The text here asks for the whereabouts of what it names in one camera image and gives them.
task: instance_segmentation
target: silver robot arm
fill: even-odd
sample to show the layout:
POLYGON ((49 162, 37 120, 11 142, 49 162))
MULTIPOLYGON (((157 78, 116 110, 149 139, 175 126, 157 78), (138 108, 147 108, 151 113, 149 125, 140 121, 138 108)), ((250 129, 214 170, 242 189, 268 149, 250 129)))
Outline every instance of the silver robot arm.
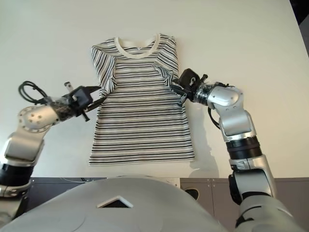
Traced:
POLYGON ((207 85, 191 69, 175 80, 173 89, 185 99, 208 106, 209 115, 225 141, 233 174, 229 176, 233 201, 240 204, 236 232, 303 232, 291 213, 276 198, 276 186, 262 153, 250 114, 243 108, 243 93, 236 87, 207 85), (215 110, 220 116, 215 122, 215 110))
MULTIPOLYGON (((35 84, 27 83, 26 86, 39 89, 35 84)), ((49 129, 74 116, 83 115, 88 121, 85 112, 104 101, 104 98, 93 101, 90 95, 100 87, 73 89, 69 82, 65 86, 69 94, 55 101, 46 95, 36 101, 42 105, 26 107, 18 113, 17 130, 9 136, 0 154, 0 228, 26 209, 30 177, 49 129)))

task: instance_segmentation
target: white table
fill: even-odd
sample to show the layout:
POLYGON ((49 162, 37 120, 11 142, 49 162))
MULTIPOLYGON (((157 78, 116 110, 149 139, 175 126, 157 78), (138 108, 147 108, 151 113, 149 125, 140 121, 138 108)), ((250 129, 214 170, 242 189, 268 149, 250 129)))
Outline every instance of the white table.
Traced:
MULTIPOLYGON (((89 48, 156 32, 178 43, 180 71, 192 68, 245 93, 275 177, 309 176, 309 60, 288 0, 1 0, 0 146, 28 103, 17 87, 35 82, 61 96, 66 81, 96 85, 89 48)), ((195 162, 88 167, 96 112, 52 128, 34 176, 222 177, 231 173, 221 133, 207 108, 187 102, 195 162)))

